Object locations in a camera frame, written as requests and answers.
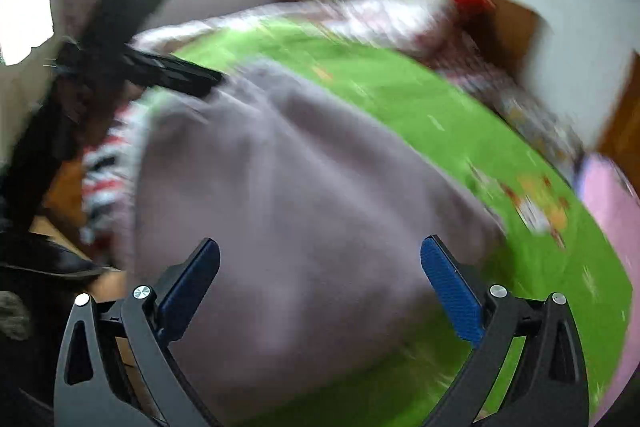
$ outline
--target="wooden headboard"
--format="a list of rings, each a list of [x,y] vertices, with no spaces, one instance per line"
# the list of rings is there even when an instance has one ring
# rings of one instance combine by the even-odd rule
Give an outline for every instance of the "wooden headboard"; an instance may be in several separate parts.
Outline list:
[[[535,42],[540,16],[514,0],[492,0],[495,10],[471,19],[465,26],[482,56],[513,78],[519,76]]]

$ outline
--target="gray blanket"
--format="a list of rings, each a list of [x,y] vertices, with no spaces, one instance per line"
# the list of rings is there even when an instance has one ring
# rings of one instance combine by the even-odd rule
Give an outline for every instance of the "gray blanket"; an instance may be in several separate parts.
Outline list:
[[[464,263],[501,240],[482,204],[384,126],[268,61],[156,118],[136,192],[132,284],[203,237],[220,272],[172,352],[224,422],[374,362],[436,303],[419,248]]]

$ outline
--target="bedding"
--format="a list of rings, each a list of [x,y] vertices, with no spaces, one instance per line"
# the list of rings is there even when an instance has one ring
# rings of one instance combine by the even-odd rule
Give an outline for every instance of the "bedding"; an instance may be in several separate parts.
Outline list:
[[[135,184],[148,133],[148,106],[135,100],[119,108],[107,136],[98,147],[82,154],[82,243],[91,248],[94,261],[114,264],[113,229],[116,208],[128,186]]]
[[[414,60],[328,38],[311,23],[263,20],[202,37],[178,52],[222,71],[256,55],[369,113],[499,215],[506,247],[489,259],[485,278],[522,297],[544,299],[558,290],[567,295],[582,339],[594,412],[620,359],[631,286],[606,238],[556,172],[482,105]],[[150,93],[152,114],[162,112],[163,97]],[[132,202],[124,204],[129,215]],[[127,226],[118,227],[118,233],[130,247]],[[521,347],[514,341],[484,413],[498,408]],[[366,371],[244,424],[420,425],[468,350],[437,312]]]
[[[595,425],[640,364],[640,200],[615,163],[597,154],[585,160],[577,193],[616,250],[635,290],[620,365],[591,422]]]
[[[500,68],[488,63],[463,29],[491,0],[305,0],[144,32],[134,45],[174,52],[206,33],[251,27],[285,16],[314,22],[332,38],[395,49],[416,58],[486,105],[572,184],[582,158],[580,139]]]
[[[226,425],[366,369],[421,325],[437,302],[420,267],[425,233],[469,264],[502,237],[400,137],[271,61],[207,100],[171,97],[135,202],[122,227],[132,245],[117,251],[132,285],[202,237],[220,245],[220,271],[172,353]]]

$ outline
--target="green bedsheet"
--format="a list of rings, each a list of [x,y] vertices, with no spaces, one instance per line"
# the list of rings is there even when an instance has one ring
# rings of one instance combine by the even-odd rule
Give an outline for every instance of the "green bedsheet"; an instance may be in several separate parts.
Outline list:
[[[485,278],[519,297],[545,299],[555,291],[567,296],[593,412],[622,350],[631,285],[602,232],[556,172],[492,113],[432,71],[390,50],[329,38],[307,23],[269,20],[249,30],[224,30],[177,53],[222,71],[255,55],[282,63],[368,112],[500,215],[506,246],[487,262]],[[543,211],[549,231],[534,233],[520,217],[516,207],[526,198]],[[522,345],[521,339],[513,342],[485,412],[500,405]],[[246,425],[415,427],[469,351],[437,312],[373,367]]]

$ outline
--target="window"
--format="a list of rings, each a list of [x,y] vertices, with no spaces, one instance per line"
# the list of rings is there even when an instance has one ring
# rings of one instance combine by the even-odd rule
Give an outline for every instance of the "window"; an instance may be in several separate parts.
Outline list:
[[[0,50],[17,64],[53,35],[49,0],[0,0]]]

